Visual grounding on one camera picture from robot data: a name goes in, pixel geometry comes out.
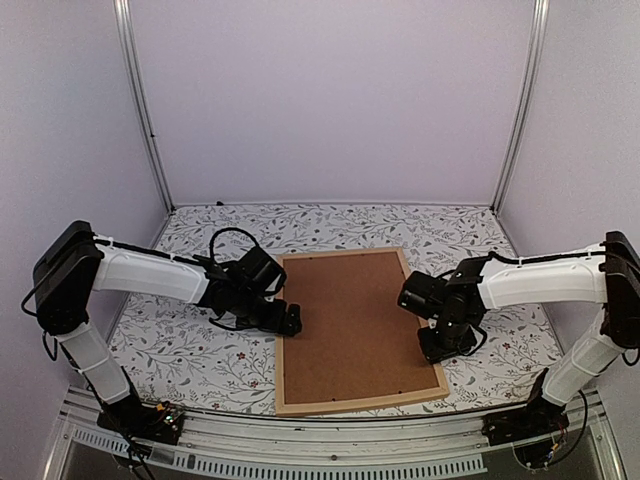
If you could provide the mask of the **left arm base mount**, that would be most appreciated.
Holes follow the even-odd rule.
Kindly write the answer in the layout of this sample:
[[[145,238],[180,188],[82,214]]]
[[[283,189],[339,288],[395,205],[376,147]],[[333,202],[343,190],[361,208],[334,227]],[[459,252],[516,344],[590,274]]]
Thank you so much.
[[[126,395],[108,403],[97,396],[101,407],[97,424],[126,438],[177,445],[184,425],[184,409],[169,401],[146,404],[130,386]]]

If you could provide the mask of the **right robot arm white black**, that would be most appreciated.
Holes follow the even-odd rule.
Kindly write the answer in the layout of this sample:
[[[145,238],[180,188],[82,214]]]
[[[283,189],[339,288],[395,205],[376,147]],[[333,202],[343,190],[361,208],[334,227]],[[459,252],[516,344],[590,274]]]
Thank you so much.
[[[431,364],[473,355],[487,344],[481,323],[490,312],[539,305],[576,321],[562,358],[538,376],[529,405],[518,412],[517,427],[537,436],[579,390],[638,349],[639,254],[620,231],[567,252],[518,258],[491,252],[444,274],[412,272],[398,303],[434,323],[418,331]]]

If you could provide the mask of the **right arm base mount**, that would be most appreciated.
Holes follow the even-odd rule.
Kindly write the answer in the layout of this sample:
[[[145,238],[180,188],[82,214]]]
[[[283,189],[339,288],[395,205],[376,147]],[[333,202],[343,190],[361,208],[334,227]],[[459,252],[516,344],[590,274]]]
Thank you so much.
[[[542,397],[548,371],[545,368],[538,375],[524,406],[490,413],[482,419],[481,433],[491,446],[544,436],[539,442],[515,449],[516,460],[529,469],[542,469],[552,464],[569,426],[565,407]]]

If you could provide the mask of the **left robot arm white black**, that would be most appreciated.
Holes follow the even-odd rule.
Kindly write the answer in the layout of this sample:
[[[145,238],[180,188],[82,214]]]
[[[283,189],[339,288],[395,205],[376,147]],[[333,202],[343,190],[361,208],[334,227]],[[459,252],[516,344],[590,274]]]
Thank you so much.
[[[248,231],[251,246],[237,260],[216,257],[215,232],[204,255],[191,257],[139,247],[97,234],[75,220],[33,267],[33,286],[22,312],[63,351],[73,368],[107,405],[111,419],[128,434],[148,426],[148,412],[135,400],[127,374],[109,351],[119,311],[133,294],[173,299],[211,312],[219,325],[230,315],[230,331],[258,330],[294,337],[302,330],[300,308],[279,298],[287,274]]]

